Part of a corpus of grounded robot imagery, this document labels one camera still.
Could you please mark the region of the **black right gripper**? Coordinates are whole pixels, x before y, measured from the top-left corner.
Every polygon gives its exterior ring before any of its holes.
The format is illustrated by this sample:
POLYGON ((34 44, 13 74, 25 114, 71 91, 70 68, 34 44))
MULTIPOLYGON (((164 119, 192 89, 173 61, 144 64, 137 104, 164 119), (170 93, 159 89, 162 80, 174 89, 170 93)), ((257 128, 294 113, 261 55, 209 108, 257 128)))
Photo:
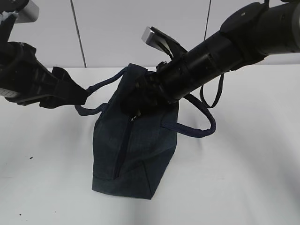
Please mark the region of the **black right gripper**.
POLYGON ((185 96, 185 69, 178 62, 161 62, 156 71, 130 63, 127 71, 130 81, 120 100, 127 115, 152 114, 185 96))

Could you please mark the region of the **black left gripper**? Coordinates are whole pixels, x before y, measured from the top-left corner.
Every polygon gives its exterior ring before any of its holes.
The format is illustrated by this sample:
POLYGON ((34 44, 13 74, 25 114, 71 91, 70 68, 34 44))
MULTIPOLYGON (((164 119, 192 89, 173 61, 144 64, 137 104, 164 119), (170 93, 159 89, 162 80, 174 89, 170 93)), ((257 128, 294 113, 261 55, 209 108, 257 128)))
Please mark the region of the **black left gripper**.
POLYGON ((52 73, 36 58, 36 49, 21 42, 0 45, 0 95, 7 101, 54 109, 64 105, 83 105, 89 93, 69 73, 53 67, 52 73))

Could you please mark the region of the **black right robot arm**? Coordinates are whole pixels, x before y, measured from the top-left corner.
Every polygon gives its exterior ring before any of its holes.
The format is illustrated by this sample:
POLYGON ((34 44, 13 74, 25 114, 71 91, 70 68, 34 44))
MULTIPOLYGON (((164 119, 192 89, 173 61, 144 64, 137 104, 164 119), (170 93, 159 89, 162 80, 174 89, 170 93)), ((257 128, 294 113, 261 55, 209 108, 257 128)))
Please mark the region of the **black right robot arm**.
POLYGON ((214 78, 270 55, 300 51, 300 3, 284 0, 271 7, 254 2, 233 13, 219 31, 193 49, 155 27, 147 27, 142 40, 170 55, 156 72, 140 75, 120 103, 121 110, 140 116, 178 102, 214 78))

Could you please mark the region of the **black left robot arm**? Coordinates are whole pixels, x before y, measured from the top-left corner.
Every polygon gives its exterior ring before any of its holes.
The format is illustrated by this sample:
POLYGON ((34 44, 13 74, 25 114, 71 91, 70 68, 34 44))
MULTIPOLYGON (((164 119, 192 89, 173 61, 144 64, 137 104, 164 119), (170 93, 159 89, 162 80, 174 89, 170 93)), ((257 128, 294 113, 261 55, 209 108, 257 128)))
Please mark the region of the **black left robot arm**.
POLYGON ((10 15, 0 25, 0 95, 18 105, 39 103, 48 109, 85 104, 88 92, 65 69, 49 71, 37 60, 34 47, 8 40, 15 21, 10 15))

